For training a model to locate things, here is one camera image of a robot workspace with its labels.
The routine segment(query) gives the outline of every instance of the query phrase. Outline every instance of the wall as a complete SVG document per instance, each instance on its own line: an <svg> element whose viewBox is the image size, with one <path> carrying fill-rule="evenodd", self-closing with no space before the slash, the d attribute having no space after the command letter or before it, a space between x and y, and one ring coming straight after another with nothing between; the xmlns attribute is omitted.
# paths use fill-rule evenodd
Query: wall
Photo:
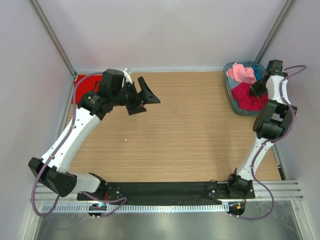
<svg viewBox="0 0 320 240"><path fill-rule="evenodd" d="M273 59L283 60L285 67L307 65L304 72L289 79L288 96L298 112L292 132L278 148L288 177L300 184L316 230L320 226L319 11L318 0L297 1L262 61L265 66Z"/></svg>
<svg viewBox="0 0 320 240"><path fill-rule="evenodd" d="M40 157L57 137L72 77L26 0L0 3L0 233L21 240Z"/></svg>
<svg viewBox="0 0 320 240"><path fill-rule="evenodd" d="M285 0L39 0L78 72L252 61Z"/></svg>

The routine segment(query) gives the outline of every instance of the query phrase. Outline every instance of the wooden surface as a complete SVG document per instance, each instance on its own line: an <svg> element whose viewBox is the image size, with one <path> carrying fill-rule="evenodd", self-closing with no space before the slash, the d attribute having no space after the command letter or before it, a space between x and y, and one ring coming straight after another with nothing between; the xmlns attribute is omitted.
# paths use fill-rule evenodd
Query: wooden surface
<svg viewBox="0 0 320 240"><path fill-rule="evenodd" d="M89 134L70 170L109 182L223 181L252 144L255 117L233 112L222 72L164 72L143 76L161 104L128 116L115 107ZM257 171L280 180L273 151Z"/></svg>

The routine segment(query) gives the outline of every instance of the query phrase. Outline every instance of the blue cloth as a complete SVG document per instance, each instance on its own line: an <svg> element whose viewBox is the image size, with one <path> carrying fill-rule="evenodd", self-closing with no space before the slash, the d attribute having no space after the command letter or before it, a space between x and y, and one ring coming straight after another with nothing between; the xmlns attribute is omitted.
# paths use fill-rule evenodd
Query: blue cloth
<svg viewBox="0 0 320 240"><path fill-rule="evenodd" d="M253 71L254 71L254 76L256 78L257 81L262 79L262 75L259 72L259 67L258 66L253 66L252 67Z"/></svg>

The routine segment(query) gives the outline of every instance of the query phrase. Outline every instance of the pink cloth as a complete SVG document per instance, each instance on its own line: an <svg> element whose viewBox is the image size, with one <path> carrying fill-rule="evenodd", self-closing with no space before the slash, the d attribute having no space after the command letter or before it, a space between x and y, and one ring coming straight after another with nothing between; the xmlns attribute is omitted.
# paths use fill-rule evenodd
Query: pink cloth
<svg viewBox="0 0 320 240"><path fill-rule="evenodd" d="M232 68L226 72L226 75L239 83L253 84L257 81L252 67L244 67L243 64L238 63L233 64Z"/></svg>

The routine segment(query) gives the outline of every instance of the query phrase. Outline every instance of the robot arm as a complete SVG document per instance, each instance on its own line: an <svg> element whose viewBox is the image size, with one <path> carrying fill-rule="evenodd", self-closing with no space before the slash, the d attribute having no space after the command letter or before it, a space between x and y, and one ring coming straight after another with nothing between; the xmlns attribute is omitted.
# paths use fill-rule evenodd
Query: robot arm
<svg viewBox="0 0 320 240"><path fill-rule="evenodd" d="M63 145L48 163L39 182L65 197L71 192L89 192L100 198L105 192L105 181L99 176L88 173L71 173L68 171L70 163L88 134L97 126L107 113L115 106L126 106L129 115L147 111L145 104L158 104L160 100L148 88L143 77L138 79L141 91L137 93L134 82L126 71L107 69L102 74L98 91L85 93L76 109L75 121L66 126L62 134L52 147L41 157L33 157L29 161L29 168L36 177L47 159L62 142L72 128Z"/></svg>
<svg viewBox="0 0 320 240"><path fill-rule="evenodd" d="M288 76L283 72L282 61L269 61L266 74L261 81L251 86L250 94L261 97L268 92L268 102L257 116L253 131L255 132L253 143L243 162L229 176L227 187L234 196L243 196L252 189L253 173L255 174L262 159L268 150L275 144L274 141L283 136L292 123L292 115L283 98L290 104L287 95L287 82L282 80ZM292 106L294 114L297 108Z"/></svg>

